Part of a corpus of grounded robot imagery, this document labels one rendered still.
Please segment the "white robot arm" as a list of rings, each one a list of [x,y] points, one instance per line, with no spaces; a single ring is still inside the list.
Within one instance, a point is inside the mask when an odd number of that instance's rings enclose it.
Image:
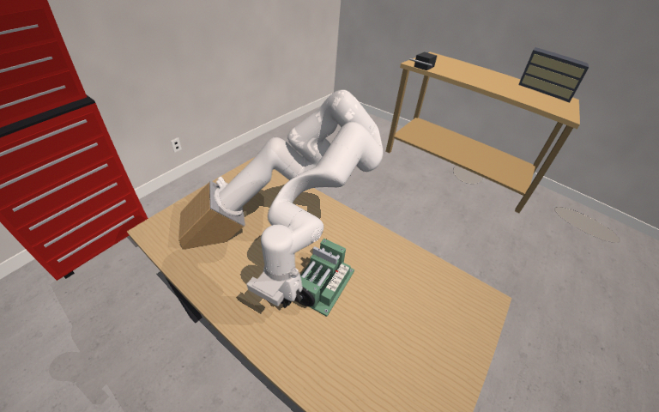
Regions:
[[[326,137],[338,124],[341,129],[330,144]],[[252,293],[276,306],[284,299],[279,291],[282,284],[299,275],[295,253],[323,233],[319,218],[291,203],[311,188],[342,187],[356,164],[361,171],[370,172],[383,157],[377,125],[346,90],[331,94],[318,110],[290,130],[287,139],[293,147],[279,137],[269,139],[230,183],[219,177],[216,183],[220,188],[214,192],[221,209],[239,216],[243,206],[271,180],[273,169],[289,179],[269,208],[271,226],[261,236],[265,271],[246,284]]]

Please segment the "green slide mechanism with black handwheel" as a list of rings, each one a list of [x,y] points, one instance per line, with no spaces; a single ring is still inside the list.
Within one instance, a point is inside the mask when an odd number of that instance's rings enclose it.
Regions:
[[[345,247],[325,238],[320,243],[320,249],[313,247],[311,264],[300,275],[301,305],[309,306],[326,317],[329,315],[354,273],[354,269],[344,263],[345,252]]]

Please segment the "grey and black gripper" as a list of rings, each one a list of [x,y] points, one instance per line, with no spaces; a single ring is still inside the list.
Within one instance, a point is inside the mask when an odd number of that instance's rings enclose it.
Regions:
[[[291,278],[285,280],[285,282],[280,287],[279,291],[283,293],[283,296],[285,298],[282,301],[284,308],[289,306],[292,301],[300,302],[302,300],[299,294],[299,292],[302,291],[302,282],[301,282],[300,274],[298,276],[291,276]]]

